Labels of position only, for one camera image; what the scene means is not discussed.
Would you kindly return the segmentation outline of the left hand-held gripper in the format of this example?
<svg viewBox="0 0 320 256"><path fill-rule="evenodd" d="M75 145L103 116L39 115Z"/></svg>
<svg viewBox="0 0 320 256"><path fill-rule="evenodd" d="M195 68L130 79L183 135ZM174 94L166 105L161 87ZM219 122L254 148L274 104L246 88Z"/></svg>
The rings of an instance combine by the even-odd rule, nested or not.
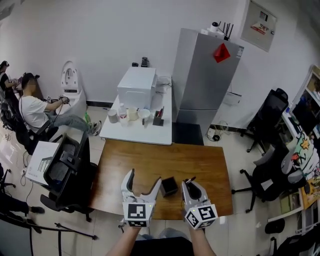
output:
<svg viewBox="0 0 320 256"><path fill-rule="evenodd" d="M159 177L148 193L135 196L133 193L133 180L135 169L131 169L122 180L120 190L123 196L123 223L132 228L148 228L154 213L156 199L162 184Z"/></svg>

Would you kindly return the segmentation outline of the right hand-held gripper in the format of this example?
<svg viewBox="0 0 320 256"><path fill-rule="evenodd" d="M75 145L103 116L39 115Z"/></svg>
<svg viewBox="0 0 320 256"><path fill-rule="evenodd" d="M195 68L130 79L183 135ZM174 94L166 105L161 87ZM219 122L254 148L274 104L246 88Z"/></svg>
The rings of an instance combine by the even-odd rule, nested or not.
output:
<svg viewBox="0 0 320 256"><path fill-rule="evenodd" d="M181 183L182 200L187 199L188 193L191 199L185 205L187 210L184 214L184 220L194 230L205 229L209 227L217 218L218 213L215 204L208 199L206 190L196 181L185 180Z"/></svg>

